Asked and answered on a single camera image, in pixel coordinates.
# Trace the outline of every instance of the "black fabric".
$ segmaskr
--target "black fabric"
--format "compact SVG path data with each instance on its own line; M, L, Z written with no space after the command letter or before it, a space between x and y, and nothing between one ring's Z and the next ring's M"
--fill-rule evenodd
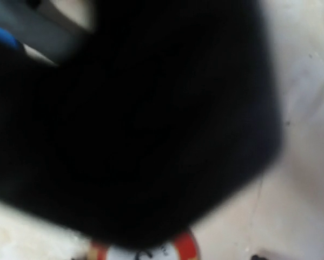
M172 238L280 143L259 7L97 3L97 33L48 67L0 45L0 199L105 243Z

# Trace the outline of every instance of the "red and white object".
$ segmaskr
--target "red and white object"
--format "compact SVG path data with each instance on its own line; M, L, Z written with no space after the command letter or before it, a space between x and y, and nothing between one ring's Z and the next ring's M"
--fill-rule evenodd
M176 240L142 251L129 251L117 246L92 243L87 260L199 260L199 250L191 233Z

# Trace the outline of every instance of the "blurry object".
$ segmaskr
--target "blurry object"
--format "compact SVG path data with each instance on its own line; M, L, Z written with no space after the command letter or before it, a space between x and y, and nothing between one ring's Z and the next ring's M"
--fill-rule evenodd
M26 53L29 57L32 59L38 61L38 62L43 62L51 66L58 66L55 62L51 61L50 59L46 58L43 54L41 54L39 51L29 47L28 45L25 45L25 50Z
M0 28L14 35L19 41L54 62L60 62L73 55L88 36L82 30L70 30L71 22L66 28L37 12L39 2L0 0Z
M0 42L6 46L12 47L13 49L25 52L25 49L18 40L14 38L9 32L0 28Z
M267 259L264 257L259 257L257 255L253 255L250 260L267 260Z
M255 3L98 1L96 35L57 68L0 44L0 200L138 250L224 202L280 144Z
M200 260L195 238L190 233L180 235L173 242L166 242L147 250L125 250L116 246L92 243L87 260Z
M96 29L94 0L43 0L37 11L72 33L94 33Z

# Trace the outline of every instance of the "white label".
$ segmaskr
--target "white label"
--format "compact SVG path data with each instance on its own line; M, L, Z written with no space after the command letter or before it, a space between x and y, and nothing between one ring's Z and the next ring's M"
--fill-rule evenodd
M172 243L165 243L157 248L143 251L128 251L111 246L107 260L179 260L178 251Z

